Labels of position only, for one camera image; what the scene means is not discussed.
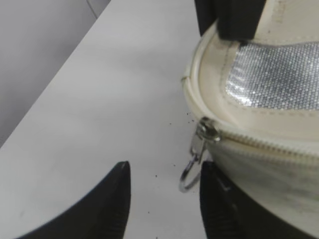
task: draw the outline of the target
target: white surface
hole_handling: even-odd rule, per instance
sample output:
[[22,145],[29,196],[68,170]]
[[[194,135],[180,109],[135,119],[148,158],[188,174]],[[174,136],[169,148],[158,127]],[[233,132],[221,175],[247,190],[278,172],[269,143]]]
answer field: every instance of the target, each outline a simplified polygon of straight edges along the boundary
[[198,189],[178,191],[194,128],[180,77],[198,40],[193,0],[111,1],[0,150],[1,239],[51,220],[121,160],[126,238],[205,238]]
[[0,147],[94,22],[85,0],[0,1]]

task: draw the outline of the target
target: metal ring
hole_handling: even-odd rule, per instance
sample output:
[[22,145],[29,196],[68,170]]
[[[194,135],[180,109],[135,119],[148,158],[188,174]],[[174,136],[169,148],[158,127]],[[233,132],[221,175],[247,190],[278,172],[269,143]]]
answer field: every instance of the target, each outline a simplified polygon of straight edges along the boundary
[[194,166],[194,163],[198,162],[199,158],[195,154],[193,156],[193,159],[188,163],[186,168],[184,169],[183,173],[181,174],[180,180],[179,180],[179,190],[182,193],[186,193],[188,190],[190,190],[200,179],[200,172],[196,175],[195,178],[191,180],[189,184],[186,185],[186,178],[191,171],[192,167]]

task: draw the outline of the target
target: zipper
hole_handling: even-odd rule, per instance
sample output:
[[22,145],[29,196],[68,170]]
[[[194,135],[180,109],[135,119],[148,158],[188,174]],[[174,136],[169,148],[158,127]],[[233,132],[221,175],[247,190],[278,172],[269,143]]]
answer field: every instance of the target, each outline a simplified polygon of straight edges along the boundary
[[307,149],[304,146],[300,145],[290,145],[290,143],[283,143],[278,142],[276,138],[269,138],[264,137],[261,139],[257,136],[252,136],[245,134],[242,130],[239,130],[235,127],[233,127],[230,124],[227,124],[226,122],[219,122],[214,120],[216,116],[209,111],[209,109],[206,109],[204,106],[199,107],[199,105],[202,105],[200,101],[195,100],[195,95],[191,93],[190,85],[189,84],[190,78],[184,78],[183,80],[183,87],[184,87],[184,93],[185,98],[187,100],[187,104],[190,107],[191,111],[193,112],[194,116],[200,121],[200,119],[209,118],[212,121],[213,127],[217,127],[219,130],[219,134],[223,138],[229,138],[233,141],[240,142],[242,144],[247,144],[252,147],[256,147],[259,149],[264,149],[267,151],[272,151],[278,154],[284,154],[287,156],[293,156],[293,157],[302,157],[312,160],[317,160],[319,163],[319,155],[316,153],[312,153],[311,150]]
[[227,151],[258,158],[263,161],[271,161],[290,166],[319,168],[319,157],[311,153],[296,151],[278,144],[270,144],[248,135],[238,134],[230,130],[221,129],[218,123],[207,117],[203,117],[197,124],[193,135],[190,154],[192,160],[184,169],[179,183],[181,192],[187,192],[200,179],[200,172],[186,185],[186,178],[195,163],[201,164],[204,151],[208,144],[220,144]]

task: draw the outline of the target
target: metal zipper slider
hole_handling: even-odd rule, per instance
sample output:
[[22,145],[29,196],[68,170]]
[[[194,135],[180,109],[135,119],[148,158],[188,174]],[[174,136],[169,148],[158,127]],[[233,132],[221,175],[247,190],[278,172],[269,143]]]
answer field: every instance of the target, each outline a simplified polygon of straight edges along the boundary
[[184,169],[180,180],[179,180],[179,190],[183,193],[190,190],[200,179],[200,172],[195,178],[191,180],[189,184],[186,184],[186,178],[191,171],[195,163],[200,164],[202,162],[202,156],[206,150],[206,144],[208,142],[218,142],[221,140],[220,134],[218,133],[214,122],[209,118],[202,118],[196,127],[195,134],[192,138],[190,145],[190,154],[192,159],[189,161],[188,165]]

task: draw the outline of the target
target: gray wall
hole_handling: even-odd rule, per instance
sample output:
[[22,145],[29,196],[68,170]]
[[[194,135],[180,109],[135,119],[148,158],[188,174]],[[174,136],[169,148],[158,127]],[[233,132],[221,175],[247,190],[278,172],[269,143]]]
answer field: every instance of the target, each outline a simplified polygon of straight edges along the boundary
[[85,0],[0,0],[0,146],[94,22]]

